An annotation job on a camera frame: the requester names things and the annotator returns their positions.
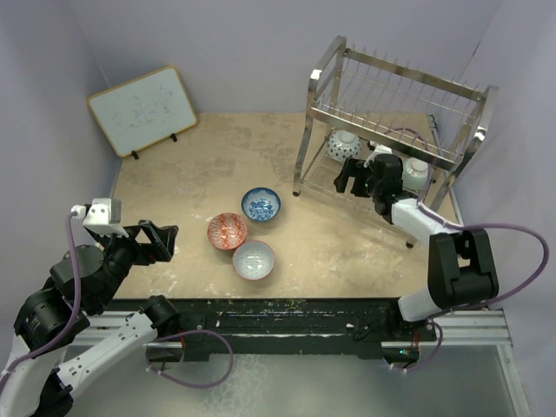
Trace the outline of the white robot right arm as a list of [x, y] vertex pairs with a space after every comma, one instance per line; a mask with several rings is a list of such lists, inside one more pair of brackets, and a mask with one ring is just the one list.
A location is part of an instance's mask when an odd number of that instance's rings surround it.
[[465, 230], [430, 212], [418, 196], [406, 191], [402, 160], [379, 154], [371, 162], [348, 158], [334, 179], [338, 193], [370, 198], [375, 212], [427, 246], [427, 285], [398, 300], [399, 311], [387, 317], [387, 332], [405, 340], [417, 321], [460, 306], [488, 301], [499, 293], [491, 243], [483, 228]]

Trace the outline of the mint green bowl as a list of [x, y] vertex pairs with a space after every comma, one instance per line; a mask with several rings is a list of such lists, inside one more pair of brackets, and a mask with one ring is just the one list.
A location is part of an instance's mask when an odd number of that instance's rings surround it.
[[405, 189], [421, 192], [427, 184], [429, 165], [409, 157], [403, 162], [402, 184]]

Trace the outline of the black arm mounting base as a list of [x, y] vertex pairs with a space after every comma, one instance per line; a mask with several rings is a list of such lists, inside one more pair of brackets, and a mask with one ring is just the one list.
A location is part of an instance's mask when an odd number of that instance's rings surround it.
[[435, 341], [424, 321], [407, 322], [395, 298], [174, 299], [141, 307], [167, 340], [156, 361], [207, 361], [213, 354], [396, 356], [415, 361], [420, 341]]

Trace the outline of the dark blue patterned bowl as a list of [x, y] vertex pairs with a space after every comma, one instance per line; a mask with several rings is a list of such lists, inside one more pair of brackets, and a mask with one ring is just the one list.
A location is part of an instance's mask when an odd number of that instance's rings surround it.
[[361, 139], [346, 130], [336, 130], [328, 139], [328, 155], [337, 162], [356, 159], [361, 152]]

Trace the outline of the grey hexagon red-rim bowl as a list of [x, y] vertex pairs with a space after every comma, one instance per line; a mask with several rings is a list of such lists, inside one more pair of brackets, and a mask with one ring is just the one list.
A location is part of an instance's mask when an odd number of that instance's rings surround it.
[[267, 277], [275, 266], [275, 253], [265, 242], [244, 242], [232, 257], [235, 272], [243, 279], [259, 281]]

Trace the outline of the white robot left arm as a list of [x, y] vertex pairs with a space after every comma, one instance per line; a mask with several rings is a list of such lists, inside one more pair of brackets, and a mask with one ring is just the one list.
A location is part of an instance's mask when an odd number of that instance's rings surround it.
[[95, 245], [76, 246], [67, 227], [68, 252], [19, 310], [1, 373], [3, 416], [63, 416], [85, 378], [99, 375], [142, 342], [168, 341], [178, 332], [177, 310], [164, 296], [151, 296], [118, 335], [74, 365], [62, 362], [66, 348], [90, 325], [90, 316], [104, 312], [132, 267], [171, 261], [179, 232], [176, 225], [157, 227], [150, 220], [128, 227], [85, 221], [83, 227]]

